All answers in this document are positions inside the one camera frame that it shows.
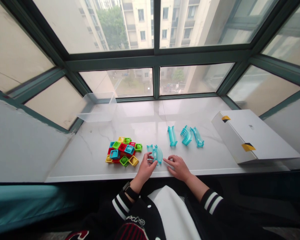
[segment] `white marble countertop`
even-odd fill
[[[221,110],[230,108],[219,97],[118,103],[111,122],[83,123],[45,182],[134,178],[139,164],[125,168],[105,163],[110,142],[121,136],[142,144],[142,153],[136,153],[140,161],[147,152],[146,145],[157,144],[164,157],[181,156],[195,175],[289,171],[281,162],[238,165],[211,123]],[[167,132],[173,125],[176,147],[170,147]],[[197,148],[194,138],[188,146],[182,144],[180,133],[185,125],[197,127],[203,148]],[[170,177],[166,166],[162,162],[151,177]]]

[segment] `smartwatch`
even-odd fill
[[[131,197],[133,200],[137,201],[139,194],[137,194],[135,191],[132,190],[130,187],[130,182],[127,182],[126,185],[122,188],[123,192],[126,192],[129,197]]]

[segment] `hand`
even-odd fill
[[[163,159],[167,164],[174,167],[174,170],[168,166],[168,171],[177,179],[186,182],[190,177],[191,173],[183,161],[183,159],[176,155],[170,155],[168,159]]]

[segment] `black jacket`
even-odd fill
[[[185,204],[201,239],[283,239],[264,230],[248,214],[211,189],[204,194],[200,203],[193,196],[186,196]],[[148,197],[139,198],[132,204],[121,191],[97,213],[89,214],[82,226],[66,239],[164,240],[166,236],[155,204]]]

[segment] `transparent plastic container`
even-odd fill
[[[78,105],[76,115],[85,122],[108,122],[116,107],[114,92],[88,93]]]

